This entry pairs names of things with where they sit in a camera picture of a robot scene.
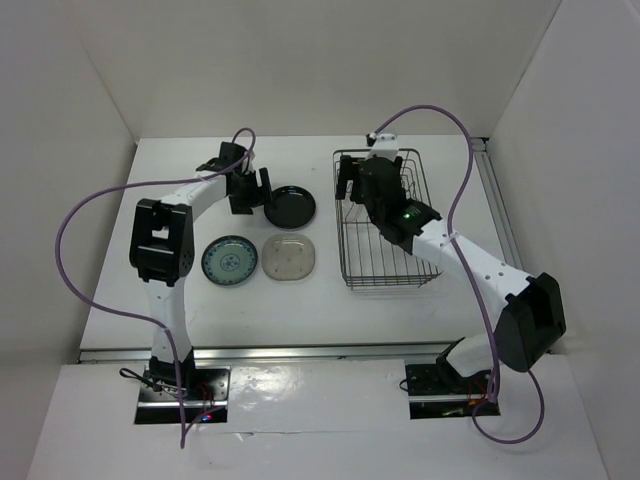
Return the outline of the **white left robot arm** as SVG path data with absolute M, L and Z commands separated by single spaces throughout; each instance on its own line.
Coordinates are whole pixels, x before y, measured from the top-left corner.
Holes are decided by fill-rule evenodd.
M 253 167 L 254 153 L 223 142 L 216 157 L 200 165 L 177 189 L 136 204 L 129 261 L 143 281 L 150 317 L 161 323 L 149 362 L 151 379 L 176 399 L 196 390 L 194 347 L 185 313 L 185 282 L 195 262 L 195 221 L 227 199 L 235 215 L 249 215 L 271 200 L 268 170 Z

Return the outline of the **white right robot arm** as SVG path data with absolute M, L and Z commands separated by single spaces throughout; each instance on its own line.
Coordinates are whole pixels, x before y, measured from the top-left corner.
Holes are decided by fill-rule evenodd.
M 444 390 L 460 391 L 487 371 L 488 396 L 495 401 L 501 366 L 526 373 L 565 334 L 558 281 L 499 260 L 455 231 L 450 218 L 409 197 L 400 158 L 342 155 L 335 198 L 364 206 L 387 242 L 471 287 L 486 331 L 456 341 L 441 355 L 436 379 Z

